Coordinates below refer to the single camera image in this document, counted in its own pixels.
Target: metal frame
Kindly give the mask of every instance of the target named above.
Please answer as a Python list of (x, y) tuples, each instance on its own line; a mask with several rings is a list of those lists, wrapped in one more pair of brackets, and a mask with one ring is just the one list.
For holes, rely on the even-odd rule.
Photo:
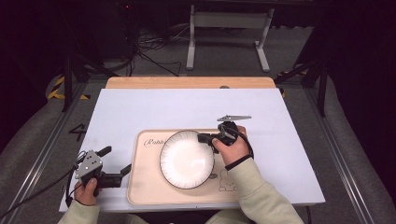
[[(79, 83), (76, 87), (73, 98), (78, 99), (79, 96), (83, 94), (86, 86), (87, 84), (85, 83)], [(23, 181), (23, 184), (20, 187), (20, 190), (18, 191), (17, 195), (15, 196), (13, 202), (11, 203), (8, 209), (13, 207), (17, 203), (20, 203), (21, 201), (28, 198), (32, 194), (35, 184), (37, 183), (38, 179), (40, 178), (41, 174), (44, 171), (44, 168), (47, 165), (47, 162), (50, 159), (50, 155), (55, 150), (56, 144), (60, 138), (64, 125), (66, 124), (68, 118), (72, 114), (77, 103), (78, 100), (72, 101), (71, 105), (69, 106), (69, 109), (64, 113), (61, 113), (61, 116), (58, 118), (55, 127), (52, 130), (51, 134), (49, 135), (46, 144), (41, 149), (41, 152), (38, 155), (37, 159), (35, 160), (34, 165), (30, 169), (28, 175), (26, 176), (25, 180)], [(15, 223), (18, 218), (18, 215), (21, 213), (22, 208), (23, 205), (15, 209), (12, 213), (8, 214), (6, 217), (4, 217), (1, 224)]]
[(309, 103), (312, 105), (312, 108), (315, 111), (315, 115), (317, 116), (318, 123), (326, 135), (327, 141), (330, 145), (330, 153), (332, 155), (332, 159), (334, 164), (338, 170), (339, 175), (344, 183), (346, 188), (346, 192), (349, 195), (350, 201), (352, 202), (356, 214), (361, 223), (364, 224), (372, 224), (374, 223), (373, 218), (370, 214), (370, 211), (367, 208), (366, 203), (363, 200), (361, 192), (355, 182), (355, 178), (352, 173), (349, 171), (346, 161), (344, 160), (343, 154), (341, 152), (340, 147), (335, 140), (335, 137), (332, 133), (332, 129), (326, 118), (321, 116), (321, 113), (318, 111), (316, 104), (318, 103), (316, 100), (315, 93), (312, 89), (305, 89), (305, 95), (308, 99)]
[(195, 6), (191, 5), (190, 15), (190, 44), (187, 54), (186, 69), (192, 70), (195, 56), (195, 27), (227, 27), (227, 28), (250, 28), (262, 29), (260, 41), (255, 41), (255, 48), (260, 59), (262, 71), (269, 72), (263, 45), (271, 25), (274, 9), (267, 13), (219, 13), (219, 12), (195, 12)]

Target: person's right hand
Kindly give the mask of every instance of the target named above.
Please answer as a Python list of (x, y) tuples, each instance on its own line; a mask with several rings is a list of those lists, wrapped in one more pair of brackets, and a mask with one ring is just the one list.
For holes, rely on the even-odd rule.
[[(245, 127), (242, 126), (237, 126), (237, 127), (238, 127), (238, 132), (247, 136), (247, 131)], [(212, 144), (220, 152), (225, 165), (229, 165), (249, 154), (248, 144), (240, 136), (238, 136), (236, 138), (236, 141), (229, 147), (224, 145), (217, 138), (214, 138), (212, 140)]]

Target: printed drawing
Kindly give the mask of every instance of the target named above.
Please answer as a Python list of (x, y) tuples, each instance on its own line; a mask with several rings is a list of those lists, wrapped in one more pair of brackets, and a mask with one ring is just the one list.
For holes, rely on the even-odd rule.
[(227, 170), (223, 169), (220, 171), (220, 187), (219, 191), (235, 191), (235, 183), (228, 177)]
[(210, 176), (209, 176), (209, 179), (216, 179), (216, 178), (218, 178), (218, 175), (216, 175), (214, 173), (210, 174)]

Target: person's left hand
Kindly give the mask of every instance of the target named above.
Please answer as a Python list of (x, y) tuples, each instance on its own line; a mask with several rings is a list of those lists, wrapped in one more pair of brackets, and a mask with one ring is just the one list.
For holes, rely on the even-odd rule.
[(75, 200), (84, 205), (96, 205), (96, 198), (93, 196), (97, 185), (97, 180), (92, 178), (84, 187), (81, 183), (77, 183), (75, 188)]

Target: table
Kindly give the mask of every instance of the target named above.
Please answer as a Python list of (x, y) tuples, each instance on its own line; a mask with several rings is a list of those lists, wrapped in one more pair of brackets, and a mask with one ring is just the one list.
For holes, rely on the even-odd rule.
[[(230, 89), (219, 90), (221, 86)], [(238, 100), (238, 106), (233, 106), (234, 99)], [(113, 151), (102, 161), (103, 170), (114, 174), (131, 162), (136, 137), (143, 130), (216, 128), (216, 119), (224, 113), (247, 112), (253, 119), (237, 124), (247, 127), (250, 144), (253, 149), (257, 148), (255, 161), (263, 176), (293, 204), (324, 203), (281, 94), (269, 77), (113, 77), (101, 91), (81, 150), (113, 146)], [(102, 211), (130, 213), (238, 207), (236, 202), (131, 204), (126, 199), (129, 178), (124, 177), (121, 188), (104, 189), (100, 193), (97, 202)], [(62, 200), (60, 211), (66, 210)]]

